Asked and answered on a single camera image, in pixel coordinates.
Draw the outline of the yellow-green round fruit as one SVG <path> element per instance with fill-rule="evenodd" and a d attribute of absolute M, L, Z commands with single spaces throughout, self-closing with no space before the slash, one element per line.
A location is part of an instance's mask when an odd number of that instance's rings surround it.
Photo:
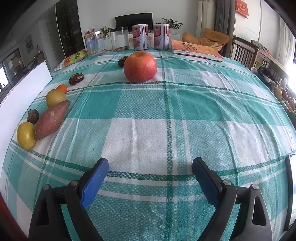
<path fill-rule="evenodd" d="M 30 150 L 35 146 L 37 140 L 34 137 L 34 132 L 34 125 L 28 121 L 23 122 L 18 126 L 16 138 L 21 148 L 24 150 Z"/>
<path fill-rule="evenodd" d="M 46 95 L 46 104 L 50 108 L 67 100 L 66 94 L 60 89 L 52 89 Z"/>

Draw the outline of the purple sweet potato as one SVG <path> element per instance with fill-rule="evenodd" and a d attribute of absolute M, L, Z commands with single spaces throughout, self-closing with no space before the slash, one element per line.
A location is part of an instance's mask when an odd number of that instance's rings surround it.
<path fill-rule="evenodd" d="M 35 126 L 34 137 L 36 140 L 41 140 L 51 135 L 59 128 L 69 105 L 69 100 L 62 101 L 48 108 L 40 116 Z"/>

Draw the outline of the dark water chestnut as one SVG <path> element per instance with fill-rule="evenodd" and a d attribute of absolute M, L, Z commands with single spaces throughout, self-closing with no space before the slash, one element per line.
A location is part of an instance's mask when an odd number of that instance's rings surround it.
<path fill-rule="evenodd" d="M 39 120 L 39 112 L 36 109 L 29 109 L 27 121 L 35 125 Z"/>
<path fill-rule="evenodd" d="M 118 61 L 118 66 L 123 68 L 127 58 L 128 58 L 128 56 L 124 56 L 124 57 L 120 58 L 119 61 Z"/>
<path fill-rule="evenodd" d="M 82 73 L 74 73 L 68 80 L 69 85 L 74 86 L 81 82 L 84 79 L 84 75 Z"/>

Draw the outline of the small orange tangerine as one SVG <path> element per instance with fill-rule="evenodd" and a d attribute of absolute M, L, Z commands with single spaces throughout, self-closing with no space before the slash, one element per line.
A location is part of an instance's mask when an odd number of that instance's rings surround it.
<path fill-rule="evenodd" d="M 68 91 L 67 86 L 65 84 L 61 84 L 61 85 L 57 86 L 56 89 L 61 90 L 63 93 L 67 93 L 67 91 Z"/>

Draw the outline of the large red apple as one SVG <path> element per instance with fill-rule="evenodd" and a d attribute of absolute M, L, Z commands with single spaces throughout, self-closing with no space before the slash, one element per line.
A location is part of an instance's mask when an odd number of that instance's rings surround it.
<path fill-rule="evenodd" d="M 138 51 L 126 58 L 123 71 L 129 82 L 144 83 L 156 75 L 157 63 L 150 53 Z"/>

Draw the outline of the white cardboard box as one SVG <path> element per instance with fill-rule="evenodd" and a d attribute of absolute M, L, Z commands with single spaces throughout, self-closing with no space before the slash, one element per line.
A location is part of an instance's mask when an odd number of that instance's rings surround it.
<path fill-rule="evenodd" d="M 23 114 L 51 80 L 44 61 L 25 75 L 1 102 L 1 164 Z"/>

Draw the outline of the green white plaid tablecloth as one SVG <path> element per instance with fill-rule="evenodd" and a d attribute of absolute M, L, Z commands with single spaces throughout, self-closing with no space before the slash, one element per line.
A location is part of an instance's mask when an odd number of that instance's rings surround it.
<path fill-rule="evenodd" d="M 273 93 L 245 66 L 169 51 L 150 53 L 158 66 L 142 84 L 128 82 L 106 53 L 52 71 L 30 102 L 43 113 L 46 94 L 71 75 L 70 106 L 59 129 L 22 149 L 16 137 L 4 148 L 1 194 L 24 233 L 45 184 L 79 179 L 97 160 L 109 172 L 88 214 L 104 240 L 197 240 L 214 213 L 195 176 L 201 157 L 222 179 L 257 184 L 273 240 L 284 235 L 288 189 L 285 158 L 295 152 L 295 129 Z"/>

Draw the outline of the dark wooden chair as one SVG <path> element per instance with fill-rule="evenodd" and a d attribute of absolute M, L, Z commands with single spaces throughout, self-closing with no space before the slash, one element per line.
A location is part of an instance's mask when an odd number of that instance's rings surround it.
<path fill-rule="evenodd" d="M 259 48 L 240 37 L 233 36 L 230 58 L 251 70 L 255 66 Z"/>

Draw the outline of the fruit print packet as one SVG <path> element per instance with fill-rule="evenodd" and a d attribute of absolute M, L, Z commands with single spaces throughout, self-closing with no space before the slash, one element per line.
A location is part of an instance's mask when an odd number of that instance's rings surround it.
<path fill-rule="evenodd" d="M 88 56 L 88 52 L 86 49 L 80 50 L 79 52 L 65 58 L 60 64 L 56 66 L 56 68 L 53 71 L 55 72 L 65 67 L 68 67 L 74 63 L 77 63 L 83 60 L 87 56 Z"/>

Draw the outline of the glass jar with lid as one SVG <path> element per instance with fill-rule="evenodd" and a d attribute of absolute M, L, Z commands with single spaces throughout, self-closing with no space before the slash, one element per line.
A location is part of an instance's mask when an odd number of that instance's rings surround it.
<path fill-rule="evenodd" d="M 96 31 L 84 35 L 86 49 L 89 56 L 102 55 L 106 52 L 104 36 L 102 32 Z"/>

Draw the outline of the orange book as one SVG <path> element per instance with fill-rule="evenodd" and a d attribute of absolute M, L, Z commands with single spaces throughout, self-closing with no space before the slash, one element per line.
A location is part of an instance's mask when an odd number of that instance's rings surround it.
<path fill-rule="evenodd" d="M 171 51 L 174 54 L 199 57 L 213 61 L 222 62 L 223 57 L 212 47 L 171 40 Z"/>

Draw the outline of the red flower vase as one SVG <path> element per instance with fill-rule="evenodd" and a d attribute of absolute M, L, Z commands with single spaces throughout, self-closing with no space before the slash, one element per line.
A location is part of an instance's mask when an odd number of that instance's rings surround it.
<path fill-rule="evenodd" d="M 86 30 L 84 32 L 84 35 L 88 35 L 88 34 L 92 34 L 92 33 L 95 33 L 95 27 L 93 27 L 91 30 Z"/>

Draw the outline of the clear glass cylinder vase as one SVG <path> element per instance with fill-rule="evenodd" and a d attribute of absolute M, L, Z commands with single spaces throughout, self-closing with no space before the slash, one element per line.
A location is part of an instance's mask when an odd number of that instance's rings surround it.
<path fill-rule="evenodd" d="M 112 51 L 121 52 L 130 48 L 128 27 L 120 27 L 110 30 Z"/>

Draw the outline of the left red labelled can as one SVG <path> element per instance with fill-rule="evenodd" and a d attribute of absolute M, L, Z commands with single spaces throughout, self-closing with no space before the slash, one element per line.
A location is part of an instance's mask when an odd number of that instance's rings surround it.
<path fill-rule="evenodd" d="M 133 48 L 136 51 L 147 50 L 148 42 L 148 25 L 138 24 L 132 25 Z"/>

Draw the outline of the red labelled can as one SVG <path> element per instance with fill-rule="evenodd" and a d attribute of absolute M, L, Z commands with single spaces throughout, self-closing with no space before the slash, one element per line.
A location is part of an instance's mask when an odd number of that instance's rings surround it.
<path fill-rule="evenodd" d="M 133 48 L 136 51 L 147 50 L 148 42 L 148 25 L 138 24 L 132 25 Z"/>
<path fill-rule="evenodd" d="M 170 25 L 154 24 L 154 48 L 156 50 L 168 50 L 170 43 Z"/>

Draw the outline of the right red labelled can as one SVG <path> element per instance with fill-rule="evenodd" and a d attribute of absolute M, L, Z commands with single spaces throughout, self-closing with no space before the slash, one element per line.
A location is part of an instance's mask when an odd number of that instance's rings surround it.
<path fill-rule="evenodd" d="M 154 24 L 154 48 L 156 50 L 168 50 L 170 43 L 170 25 Z"/>

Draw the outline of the green potted plant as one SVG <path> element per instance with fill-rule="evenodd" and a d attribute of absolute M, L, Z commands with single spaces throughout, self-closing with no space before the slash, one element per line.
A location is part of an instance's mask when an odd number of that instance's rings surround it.
<path fill-rule="evenodd" d="M 170 26 L 171 29 L 174 29 L 174 30 L 178 30 L 180 27 L 182 27 L 182 23 L 179 22 L 179 21 L 174 21 L 173 19 L 166 19 L 166 18 L 163 18 L 164 20 L 164 23 L 165 24 L 168 24 Z"/>

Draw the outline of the dark display cabinet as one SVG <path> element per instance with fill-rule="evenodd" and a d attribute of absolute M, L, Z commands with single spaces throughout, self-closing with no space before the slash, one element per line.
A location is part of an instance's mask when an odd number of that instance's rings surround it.
<path fill-rule="evenodd" d="M 55 4 L 59 36 L 65 57 L 84 49 L 76 0 L 61 0 Z"/>

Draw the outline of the black television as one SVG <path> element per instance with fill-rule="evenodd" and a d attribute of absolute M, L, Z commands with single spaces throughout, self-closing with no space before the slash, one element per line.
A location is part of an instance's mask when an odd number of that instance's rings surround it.
<path fill-rule="evenodd" d="M 138 13 L 138 14 L 129 14 L 115 17 L 115 24 L 117 28 L 128 27 L 128 30 L 132 31 L 133 25 L 138 24 L 147 24 L 148 30 L 152 31 L 152 13 Z"/>

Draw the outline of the red wall hanging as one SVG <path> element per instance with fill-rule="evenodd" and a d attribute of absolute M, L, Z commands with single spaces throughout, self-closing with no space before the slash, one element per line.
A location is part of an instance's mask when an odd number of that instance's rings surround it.
<path fill-rule="evenodd" d="M 249 16 L 247 3 L 242 0 L 235 1 L 235 11 L 245 18 L 248 18 Z"/>

